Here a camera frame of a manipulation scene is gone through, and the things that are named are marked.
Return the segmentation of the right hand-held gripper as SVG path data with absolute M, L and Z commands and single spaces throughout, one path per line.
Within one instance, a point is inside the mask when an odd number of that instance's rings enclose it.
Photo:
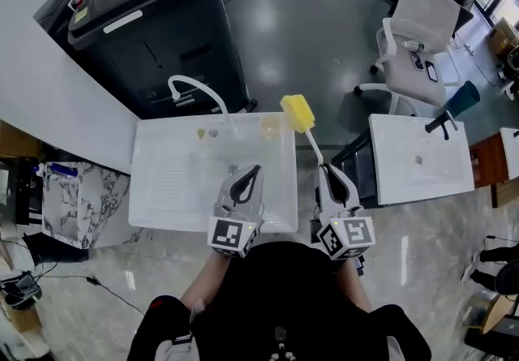
M 331 260 L 360 257 L 375 245 L 372 218 L 359 206 L 357 188 L 341 170 L 330 164 L 320 165 L 318 191 L 321 228 L 317 239 Z M 337 211 L 335 216 L 325 215 Z

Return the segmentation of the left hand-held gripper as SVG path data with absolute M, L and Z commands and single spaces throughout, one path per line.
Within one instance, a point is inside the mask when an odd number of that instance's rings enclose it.
M 260 165 L 237 169 L 222 183 L 208 225 L 208 245 L 217 254 L 244 258 L 250 251 L 264 223 L 263 188 Z

